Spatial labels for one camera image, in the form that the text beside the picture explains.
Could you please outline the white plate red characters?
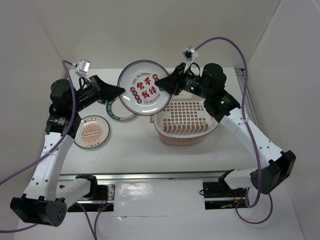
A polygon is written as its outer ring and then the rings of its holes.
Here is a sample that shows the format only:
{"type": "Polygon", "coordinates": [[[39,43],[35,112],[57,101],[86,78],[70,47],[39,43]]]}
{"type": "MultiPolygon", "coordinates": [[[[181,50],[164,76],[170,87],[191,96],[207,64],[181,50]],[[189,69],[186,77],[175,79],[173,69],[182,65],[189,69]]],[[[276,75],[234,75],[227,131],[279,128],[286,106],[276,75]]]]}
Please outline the white plate red characters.
{"type": "Polygon", "coordinates": [[[161,112],[171,101],[171,95],[155,82],[169,73],[151,60],[138,60],[127,65],[119,75],[117,86],[125,89],[119,96],[123,106],[139,116],[161,112]]]}

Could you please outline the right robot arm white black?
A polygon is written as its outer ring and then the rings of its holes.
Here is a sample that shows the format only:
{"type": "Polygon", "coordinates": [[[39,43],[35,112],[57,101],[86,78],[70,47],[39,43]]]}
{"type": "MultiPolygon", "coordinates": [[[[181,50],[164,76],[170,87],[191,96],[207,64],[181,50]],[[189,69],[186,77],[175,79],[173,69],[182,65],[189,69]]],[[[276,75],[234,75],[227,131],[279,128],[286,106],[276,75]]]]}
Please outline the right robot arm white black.
{"type": "Polygon", "coordinates": [[[256,158],[257,168],[225,173],[218,184],[220,194],[230,196],[235,189],[255,188],[268,195],[291,175],[296,155],[275,145],[247,117],[240,103],[226,91],[226,81],[227,76],[218,64],[208,63],[202,74],[196,75],[185,70],[185,63],[181,63],[155,84],[170,95],[186,91],[203,98],[206,112],[232,132],[256,158]]]}

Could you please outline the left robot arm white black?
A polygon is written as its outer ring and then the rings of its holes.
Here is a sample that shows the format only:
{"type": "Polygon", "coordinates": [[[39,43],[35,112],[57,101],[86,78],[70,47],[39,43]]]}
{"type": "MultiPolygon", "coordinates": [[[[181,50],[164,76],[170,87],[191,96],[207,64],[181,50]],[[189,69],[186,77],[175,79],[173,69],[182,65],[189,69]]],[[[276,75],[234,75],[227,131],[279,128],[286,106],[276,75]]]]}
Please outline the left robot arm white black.
{"type": "Polygon", "coordinates": [[[80,198],[92,200],[99,193],[97,178],[88,174],[79,174],[71,184],[58,186],[64,161],[82,120],[79,112],[95,102],[108,103],[125,89],[93,75],[78,90],[68,79],[56,80],[50,90],[52,104],[40,160],[22,196],[12,198],[10,209],[24,223],[58,227],[75,202],[80,198]]]}

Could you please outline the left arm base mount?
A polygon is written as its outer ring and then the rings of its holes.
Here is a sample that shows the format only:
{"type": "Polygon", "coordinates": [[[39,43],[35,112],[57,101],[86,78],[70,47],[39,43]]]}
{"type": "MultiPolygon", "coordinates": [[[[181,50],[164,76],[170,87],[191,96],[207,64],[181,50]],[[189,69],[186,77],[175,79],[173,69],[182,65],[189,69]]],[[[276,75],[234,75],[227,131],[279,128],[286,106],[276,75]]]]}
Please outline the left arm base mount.
{"type": "Polygon", "coordinates": [[[115,199],[114,184],[99,184],[93,196],[81,197],[77,203],[82,205],[88,213],[113,212],[115,199]]]}

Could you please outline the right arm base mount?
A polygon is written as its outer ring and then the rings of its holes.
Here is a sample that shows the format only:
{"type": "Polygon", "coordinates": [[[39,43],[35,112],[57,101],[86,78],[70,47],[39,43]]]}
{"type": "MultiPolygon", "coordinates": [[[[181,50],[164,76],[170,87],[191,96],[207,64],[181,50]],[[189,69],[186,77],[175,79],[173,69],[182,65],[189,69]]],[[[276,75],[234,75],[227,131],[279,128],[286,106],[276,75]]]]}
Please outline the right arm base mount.
{"type": "Polygon", "coordinates": [[[229,189],[218,182],[203,182],[199,194],[204,197],[205,210],[246,208],[246,189],[229,189]]]}

